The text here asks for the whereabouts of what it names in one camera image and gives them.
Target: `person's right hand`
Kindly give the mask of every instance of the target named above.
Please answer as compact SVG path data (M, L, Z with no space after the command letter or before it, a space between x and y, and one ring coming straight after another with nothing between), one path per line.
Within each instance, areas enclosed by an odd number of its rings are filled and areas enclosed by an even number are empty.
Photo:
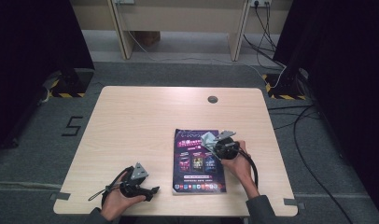
M240 148L250 157L246 151L246 142L242 140L239 140L238 142ZM260 196L259 190L251 177L250 163L244 156L238 153L238 155L232 160L221 160L221 164L226 166L230 172L238 178L249 199Z

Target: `wall socket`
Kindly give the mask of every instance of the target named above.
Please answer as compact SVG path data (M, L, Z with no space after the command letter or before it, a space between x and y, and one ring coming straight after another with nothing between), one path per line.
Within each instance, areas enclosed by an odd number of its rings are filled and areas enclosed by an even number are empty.
M272 0L258 0L259 1L259 7L266 7L265 3L269 3L269 6L271 5L272 3ZM251 0L251 7L254 6L254 3L256 2L256 0Z

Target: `light wood tabletop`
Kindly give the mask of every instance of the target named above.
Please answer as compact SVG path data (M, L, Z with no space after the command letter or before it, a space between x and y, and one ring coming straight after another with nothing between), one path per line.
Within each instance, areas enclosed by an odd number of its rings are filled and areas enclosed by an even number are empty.
M209 96L218 101L209 103ZM70 197L56 200L55 213L89 214L102 197L88 199L140 162L149 172L141 187L161 188L151 202L138 203L125 215L248 217L246 193L228 170L227 193L173 194L175 129L235 131L232 138L246 141L260 193L276 215L297 214L297 206L284 203L294 196L261 90L186 87L103 88L61 189Z

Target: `sleeve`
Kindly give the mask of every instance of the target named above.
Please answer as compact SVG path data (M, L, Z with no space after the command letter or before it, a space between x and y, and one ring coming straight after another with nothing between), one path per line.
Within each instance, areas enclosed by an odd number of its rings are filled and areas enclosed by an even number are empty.
M102 215L100 215L100 209L94 208L88 215L84 224L111 224L112 222L106 220Z
M274 224L277 223L276 215L271 207L268 197L260 195L246 202L251 223L253 224Z

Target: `book cover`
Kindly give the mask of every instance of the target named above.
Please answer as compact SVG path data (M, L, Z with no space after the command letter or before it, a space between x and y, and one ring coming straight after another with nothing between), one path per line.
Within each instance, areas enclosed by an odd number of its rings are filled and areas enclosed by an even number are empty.
M205 147L201 136L218 130L175 130L173 193L215 194L227 192L224 167Z

